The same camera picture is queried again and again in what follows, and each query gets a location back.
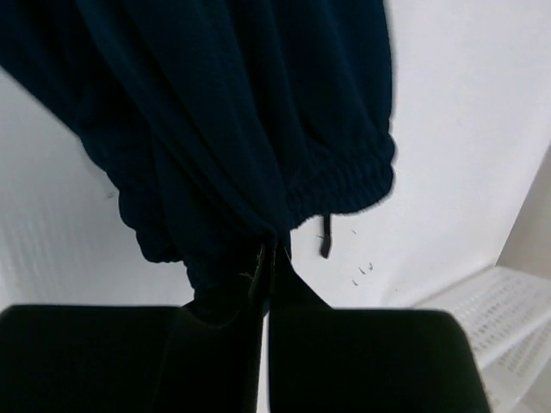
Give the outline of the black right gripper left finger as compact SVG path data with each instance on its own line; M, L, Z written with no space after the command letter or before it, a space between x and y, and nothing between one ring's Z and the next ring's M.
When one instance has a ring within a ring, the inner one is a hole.
M10 306L2 411L255 411L273 258L181 307Z

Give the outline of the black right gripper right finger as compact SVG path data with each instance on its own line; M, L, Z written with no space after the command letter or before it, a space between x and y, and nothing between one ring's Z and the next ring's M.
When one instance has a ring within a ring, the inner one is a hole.
M338 309L294 271L270 267L274 412L487 412L467 335L446 311Z

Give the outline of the navy blue shorts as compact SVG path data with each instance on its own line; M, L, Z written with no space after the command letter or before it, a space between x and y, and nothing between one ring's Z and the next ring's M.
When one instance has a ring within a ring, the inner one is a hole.
M381 1L4 1L1 66L201 292L393 187Z

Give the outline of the white perforated plastic basket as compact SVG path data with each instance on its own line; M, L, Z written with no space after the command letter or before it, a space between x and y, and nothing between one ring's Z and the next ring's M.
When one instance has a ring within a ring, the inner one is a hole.
M465 330L493 412L530 412L523 402L550 362L550 281L489 268L417 308L451 313Z

